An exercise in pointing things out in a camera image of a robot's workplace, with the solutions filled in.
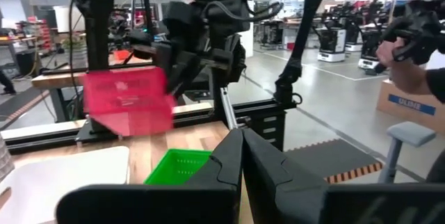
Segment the green basket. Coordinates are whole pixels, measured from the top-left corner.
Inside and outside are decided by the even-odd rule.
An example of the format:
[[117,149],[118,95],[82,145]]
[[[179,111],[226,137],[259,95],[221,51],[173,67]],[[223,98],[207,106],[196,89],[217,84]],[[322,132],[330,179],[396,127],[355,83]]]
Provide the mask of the green basket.
[[148,185],[182,185],[209,160],[211,151],[170,149],[144,181]]

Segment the cardboard box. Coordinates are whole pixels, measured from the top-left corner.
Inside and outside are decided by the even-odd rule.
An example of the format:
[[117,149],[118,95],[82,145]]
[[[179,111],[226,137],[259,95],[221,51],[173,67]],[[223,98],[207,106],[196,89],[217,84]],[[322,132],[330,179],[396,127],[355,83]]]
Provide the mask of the cardboard box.
[[390,80],[382,82],[377,109],[445,134],[445,106],[433,95],[408,95]]

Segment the gray floor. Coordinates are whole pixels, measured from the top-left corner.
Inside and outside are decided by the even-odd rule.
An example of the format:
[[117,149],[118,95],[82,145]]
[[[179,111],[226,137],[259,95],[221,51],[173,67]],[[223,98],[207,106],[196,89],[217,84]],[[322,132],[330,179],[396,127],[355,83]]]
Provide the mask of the gray floor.
[[[389,149],[386,129],[401,119],[376,111],[380,83],[387,77],[368,77],[357,68],[358,56],[352,55],[343,63],[322,63],[316,60],[316,50],[305,52],[302,78],[294,84],[304,102],[299,109],[289,110],[286,117],[284,149],[311,145],[333,138],[342,138],[373,156],[384,159]],[[233,104],[271,98],[274,82],[281,73],[288,51],[256,51],[247,59],[246,78],[229,86]],[[38,104],[10,128],[53,122],[43,103]],[[421,148],[405,146],[399,165],[397,182],[414,182],[416,175],[425,177],[433,161],[445,148],[443,136]],[[363,176],[347,183],[376,182],[378,173]]]

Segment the human hand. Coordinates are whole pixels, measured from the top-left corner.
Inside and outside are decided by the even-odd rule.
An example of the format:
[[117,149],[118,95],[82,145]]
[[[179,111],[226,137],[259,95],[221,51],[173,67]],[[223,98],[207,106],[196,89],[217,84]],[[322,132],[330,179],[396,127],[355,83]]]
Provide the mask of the human hand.
[[403,46],[405,46],[405,42],[402,38],[397,38],[395,42],[384,41],[382,44],[380,44],[375,54],[377,55],[380,63],[385,65],[385,67],[392,67],[395,63],[392,51]]

